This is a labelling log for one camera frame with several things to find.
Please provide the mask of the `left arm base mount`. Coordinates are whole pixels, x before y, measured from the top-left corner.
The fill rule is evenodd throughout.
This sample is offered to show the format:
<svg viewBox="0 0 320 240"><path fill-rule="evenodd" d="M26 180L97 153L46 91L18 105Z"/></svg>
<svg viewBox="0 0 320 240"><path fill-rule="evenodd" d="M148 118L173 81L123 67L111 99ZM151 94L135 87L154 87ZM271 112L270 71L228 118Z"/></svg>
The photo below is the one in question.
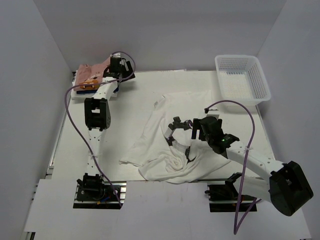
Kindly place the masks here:
<svg viewBox="0 0 320 240"><path fill-rule="evenodd" d="M123 186L105 182L99 175L84 174L78 179L73 202L74 209L119 210L124 203Z"/></svg>

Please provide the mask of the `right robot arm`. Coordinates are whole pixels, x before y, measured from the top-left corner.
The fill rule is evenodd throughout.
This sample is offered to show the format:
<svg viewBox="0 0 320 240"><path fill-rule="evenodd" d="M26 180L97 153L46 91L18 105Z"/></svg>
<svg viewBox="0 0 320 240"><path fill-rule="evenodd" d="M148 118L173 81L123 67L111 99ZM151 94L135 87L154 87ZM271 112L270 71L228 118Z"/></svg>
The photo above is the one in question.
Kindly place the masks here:
<svg viewBox="0 0 320 240"><path fill-rule="evenodd" d="M262 199L290 217L314 196L298 163L284 163L245 146L238 137L223 132L221 119L212 115L195 118L191 138L205 141L216 154L257 175L248 177L237 172L225 181L226 195L233 200L243 194Z"/></svg>

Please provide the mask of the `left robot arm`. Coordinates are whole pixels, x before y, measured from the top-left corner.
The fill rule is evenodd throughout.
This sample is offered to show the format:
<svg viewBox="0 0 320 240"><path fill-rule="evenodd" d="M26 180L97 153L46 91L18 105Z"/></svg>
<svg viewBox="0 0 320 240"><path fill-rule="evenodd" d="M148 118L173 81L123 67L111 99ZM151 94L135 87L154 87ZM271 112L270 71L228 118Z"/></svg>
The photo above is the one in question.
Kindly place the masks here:
<svg viewBox="0 0 320 240"><path fill-rule="evenodd" d="M76 73L75 84L78 87L72 93L77 98L84 98L84 121L88 128L86 140L91 147L85 171L89 176L102 175L96 163L102 156L102 143L111 125L109 101L117 96L120 79L132 73L127 72L126 63L122 54L116 52L103 63L81 65Z"/></svg>

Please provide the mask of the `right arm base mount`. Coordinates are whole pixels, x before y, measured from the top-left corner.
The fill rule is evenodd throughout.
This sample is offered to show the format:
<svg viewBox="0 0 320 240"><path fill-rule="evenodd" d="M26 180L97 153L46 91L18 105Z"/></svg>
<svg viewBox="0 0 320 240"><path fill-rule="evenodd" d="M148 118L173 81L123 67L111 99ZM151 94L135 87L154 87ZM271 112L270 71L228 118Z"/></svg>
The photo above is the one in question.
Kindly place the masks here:
<svg viewBox="0 0 320 240"><path fill-rule="evenodd" d="M209 200L209 210L211 213L235 213L238 201L238 190L234 183L240 180L242 174L234 173L224 181L213 181L207 185L204 194Z"/></svg>

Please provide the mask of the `white printed t shirt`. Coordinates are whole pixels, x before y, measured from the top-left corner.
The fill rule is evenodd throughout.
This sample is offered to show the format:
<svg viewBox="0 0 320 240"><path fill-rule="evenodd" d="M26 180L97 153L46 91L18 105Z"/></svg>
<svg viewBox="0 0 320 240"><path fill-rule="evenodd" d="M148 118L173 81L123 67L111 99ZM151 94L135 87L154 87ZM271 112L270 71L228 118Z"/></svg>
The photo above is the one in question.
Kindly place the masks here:
<svg viewBox="0 0 320 240"><path fill-rule="evenodd" d="M189 183L219 170L231 161L205 141L192 140L192 120L205 117L212 92L183 91L161 96L140 138L119 163L133 165L147 181Z"/></svg>

